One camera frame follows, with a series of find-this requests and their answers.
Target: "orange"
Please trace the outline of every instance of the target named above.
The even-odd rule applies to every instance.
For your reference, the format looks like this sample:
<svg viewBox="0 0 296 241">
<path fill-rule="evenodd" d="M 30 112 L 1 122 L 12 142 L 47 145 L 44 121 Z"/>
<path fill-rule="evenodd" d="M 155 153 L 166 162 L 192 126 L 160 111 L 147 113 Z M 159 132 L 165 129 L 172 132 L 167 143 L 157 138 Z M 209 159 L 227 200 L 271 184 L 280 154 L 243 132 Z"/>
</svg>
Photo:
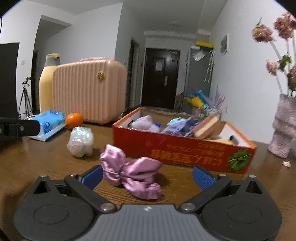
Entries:
<svg viewBox="0 0 296 241">
<path fill-rule="evenodd" d="M 65 119 L 65 124 L 68 129 L 73 129 L 74 127 L 81 126 L 83 123 L 83 119 L 81 114 L 79 113 L 71 113 Z"/>
</svg>

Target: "yellow box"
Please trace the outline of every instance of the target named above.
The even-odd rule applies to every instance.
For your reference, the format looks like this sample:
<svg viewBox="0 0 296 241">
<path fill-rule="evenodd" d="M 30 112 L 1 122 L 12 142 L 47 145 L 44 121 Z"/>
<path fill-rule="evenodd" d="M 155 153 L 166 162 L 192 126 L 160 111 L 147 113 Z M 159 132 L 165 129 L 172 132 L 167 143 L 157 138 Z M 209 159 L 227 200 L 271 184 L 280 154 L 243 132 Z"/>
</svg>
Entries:
<svg viewBox="0 0 296 241">
<path fill-rule="evenodd" d="M 202 46 L 202 47 L 207 47 L 207 48 L 213 48 L 214 47 L 213 44 L 206 43 L 206 42 L 201 42 L 201 41 L 196 41 L 195 45 Z"/>
</svg>

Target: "plastic bag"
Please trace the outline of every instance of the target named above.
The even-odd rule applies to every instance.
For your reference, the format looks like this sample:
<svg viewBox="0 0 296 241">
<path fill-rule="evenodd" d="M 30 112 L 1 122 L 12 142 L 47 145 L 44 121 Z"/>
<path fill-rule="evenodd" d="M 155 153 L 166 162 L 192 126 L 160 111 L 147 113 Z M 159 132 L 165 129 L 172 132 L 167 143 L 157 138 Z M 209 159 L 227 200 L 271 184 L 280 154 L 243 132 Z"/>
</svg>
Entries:
<svg viewBox="0 0 296 241">
<path fill-rule="evenodd" d="M 200 50 L 193 55 L 193 58 L 196 62 L 200 61 L 203 57 L 205 57 L 206 52 L 204 50 Z"/>
<path fill-rule="evenodd" d="M 67 148 L 76 157 L 91 156 L 93 143 L 94 135 L 91 129 L 79 126 L 73 128 Z"/>
</svg>

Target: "sponge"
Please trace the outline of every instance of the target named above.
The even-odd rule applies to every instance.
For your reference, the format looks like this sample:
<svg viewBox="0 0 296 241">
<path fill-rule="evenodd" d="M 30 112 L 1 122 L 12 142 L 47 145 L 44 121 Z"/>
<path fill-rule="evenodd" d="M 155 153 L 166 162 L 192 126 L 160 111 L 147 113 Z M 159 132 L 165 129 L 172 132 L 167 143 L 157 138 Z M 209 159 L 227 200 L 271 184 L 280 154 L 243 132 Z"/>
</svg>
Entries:
<svg viewBox="0 0 296 241">
<path fill-rule="evenodd" d="M 213 134 L 218 125 L 219 118 L 214 114 L 210 114 L 198 126 L 196 126 L 192 132 L 196 138 L 207 139 Z"/>
</svg>

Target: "pink artificial flower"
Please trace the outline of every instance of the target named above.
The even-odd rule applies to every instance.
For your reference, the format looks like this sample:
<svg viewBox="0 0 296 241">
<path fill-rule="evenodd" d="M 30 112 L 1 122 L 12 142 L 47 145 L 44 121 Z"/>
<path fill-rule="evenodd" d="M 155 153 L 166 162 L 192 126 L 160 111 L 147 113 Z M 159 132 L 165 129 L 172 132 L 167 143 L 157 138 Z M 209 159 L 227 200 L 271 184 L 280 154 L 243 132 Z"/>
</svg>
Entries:
<svg viewBox="0 0 296 241">
<path fill-rule="evenodd" d="M 290 74 L 291 74 L 291 83 L 296 84 L 296 65 L 292 67 L 292 69 L 290 70 Z"/>
<path fill-rule="evenodd" d="M 279 64 L 277 62 L 266 61 L 266 68 L 271 75 L 276 76 L 276 71 L 279 69 Z"/>
<path fill-rule="evenodd" d="M 285 17 L 285 19 L 287 19 L 287 21 L 290 24 L 290 28 L 292 28 L 293 30 L 296 29 L 296 20 L 295 18 L 291 15 L 291 13 L 289 12 L 285 12 L 283 13 L 283 16 Z"/>
<path fill-rule="evenodd" d="M 266 27 L 264 24 L 257 24 L 256 27 L 252 30 L 254 39 L 257 42 L 269 42 L 272 41 L 272 33 L 269 27 Z"/>
<path fill-rule="evenodd" d="M 274 22 L 274 28 L 279 32 L 279 36 L 283 39 L 288 39 L 293 37 L 293 29 L 290 25 L 290 13 L 284 13 L 283 18 L 277 18 Z"/>
</svg>

